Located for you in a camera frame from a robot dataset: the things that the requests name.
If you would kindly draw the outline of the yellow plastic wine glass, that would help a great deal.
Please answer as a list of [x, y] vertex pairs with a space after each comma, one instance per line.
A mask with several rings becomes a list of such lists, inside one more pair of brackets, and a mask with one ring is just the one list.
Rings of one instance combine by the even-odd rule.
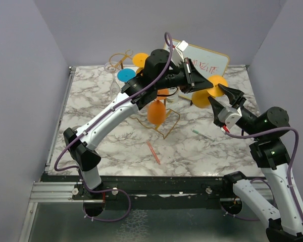
[[145, 66], [145, 61], [146, 59], [149, 57], [149, 55], [147, 53], [137, 53], [133, 58], [132, 58], [132, 62], [133, 64], [138, 67], [138, 69], [136, 70], [136, 74], [138, 74], [139, 72], [141, 72], [144, 69]]
[[206, 108], [209, 106], [209, 97], [216, 98], [224, 95], [224, 92], [220, 89], [219, 84], [228, 87], [228, 82], [222, 76], [213, 75], [209, 77], [208, 80], [213, 84], [212, 88], [196, 91], [192, 95], [192, 104], [198, 108]]

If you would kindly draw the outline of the orange plastic wine glass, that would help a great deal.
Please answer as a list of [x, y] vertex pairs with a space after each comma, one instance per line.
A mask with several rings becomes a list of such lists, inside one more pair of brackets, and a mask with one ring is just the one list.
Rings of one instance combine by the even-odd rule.
[[169, 94], [169, 89], [158, 90], [155, 101], [151, 102], [147, 109], [147, 120], [153, 125], [160, 125], [166, 119], [166, 107], [163, 101], [166, 95]]

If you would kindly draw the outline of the blue plastic wine glass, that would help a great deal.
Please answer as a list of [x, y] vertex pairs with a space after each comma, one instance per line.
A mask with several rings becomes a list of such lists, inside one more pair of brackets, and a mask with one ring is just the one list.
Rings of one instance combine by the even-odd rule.
[[117, 73], [118, 80], [124, 83], [134, 78], [135, 76], [135, 71], [129, 68], [122, 69]]

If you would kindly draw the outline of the clear tall wine glass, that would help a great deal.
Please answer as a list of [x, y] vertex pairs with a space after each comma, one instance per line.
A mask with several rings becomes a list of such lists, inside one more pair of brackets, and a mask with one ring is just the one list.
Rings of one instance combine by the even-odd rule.
[[119, 72], [120, 68], [116, 62], [108, 62], [104, 65], [104, 70], [112, 75], [110, 98], [111, 100], [114, 100], [118, 93], [121, 92], [121, 88], [116, 81], [116, 74]]

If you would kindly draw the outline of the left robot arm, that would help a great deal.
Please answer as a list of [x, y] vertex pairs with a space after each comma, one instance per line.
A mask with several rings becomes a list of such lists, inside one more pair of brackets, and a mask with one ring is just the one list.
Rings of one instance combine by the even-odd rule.
[[214, 86], [194, 67], [191, 59], [181, 58], [175, 64], [170, 55], [165, 49], [153, 50], [141, 73], [127, 81], [103, 111], [76, 130], [64, 131], [67, 150], [79, 167], [86, 183], [84, 193], [89, 198], [98, 198], [102, 191], [97, 167], [101, 157], [96, 148], [116, 126], [154, 101], [158, 90], [178, 87], [183, 93], [191, 93]]

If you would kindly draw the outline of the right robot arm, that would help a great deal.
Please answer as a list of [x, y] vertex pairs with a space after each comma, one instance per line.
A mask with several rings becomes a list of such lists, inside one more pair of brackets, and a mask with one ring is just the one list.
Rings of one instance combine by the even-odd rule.
[[223, 194], [237, 196], [249, 206], [264, 225], [269, 241], [303, 241], [303, 201], [292, 172], [299, 134], [289, 125], [287, 111], [274, 106], [256, 116], [243, 106], [242, 91], [222, 84], [218, 88], [230, 105], [208, 98], [214, 124], [231, 138], [254, 140], [250, 153], [266, 178], [275, 204], [268, 202], [240, 171], [224, 176]]

